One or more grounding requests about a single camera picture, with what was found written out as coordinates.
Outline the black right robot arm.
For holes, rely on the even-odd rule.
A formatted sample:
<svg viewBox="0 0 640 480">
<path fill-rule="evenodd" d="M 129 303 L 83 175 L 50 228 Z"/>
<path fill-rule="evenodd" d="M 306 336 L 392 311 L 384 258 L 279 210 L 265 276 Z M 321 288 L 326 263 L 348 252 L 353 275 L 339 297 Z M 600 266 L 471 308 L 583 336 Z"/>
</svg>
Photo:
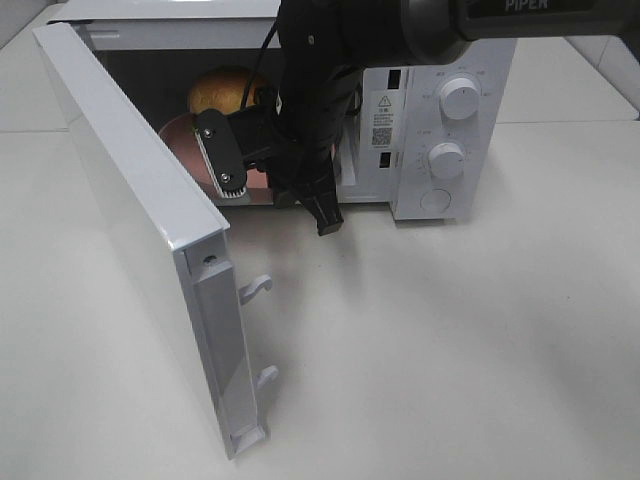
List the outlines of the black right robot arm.
<svg viewBox="0 0 640 480">
<path fill-rule="evenodd" d="M 193 123 L 217 195 L 243 195 L 247 173 L 265 173 L 316 220 L 320 235 L 343 218 L 331 149 L 362 71 L 446 65 L 493 38 L 614 35 L 639 50 L 635 1 L 284 1 L 267 33 L 284 54 L 277 89 L 225 115 Z"/>
</svg>

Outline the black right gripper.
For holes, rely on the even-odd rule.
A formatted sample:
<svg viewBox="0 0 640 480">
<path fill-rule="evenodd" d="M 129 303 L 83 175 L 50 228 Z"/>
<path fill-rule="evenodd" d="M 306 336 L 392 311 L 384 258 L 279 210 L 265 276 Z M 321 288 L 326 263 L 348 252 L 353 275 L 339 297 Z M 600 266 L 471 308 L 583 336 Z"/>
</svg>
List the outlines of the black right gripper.
<svg viewBox="0 0 640 480">
<path fill-rule="evenodd" d="M 248 172 L 267 175 L 279 197 L 299 200 L 314 217 L 319 236 L 340 230 L 342 217 L 333 165 L 344 119 L 356 115 L 360 91 L 335 95 L 320 109 L 303 106 L 300 117 L 286 124 L 276 111 L 273 89 L 244 89 L 227 117 L 208 109 L 194 117 L 198 146 L 214 190 L 224 200 L 246 194 Z"/>
</svg>

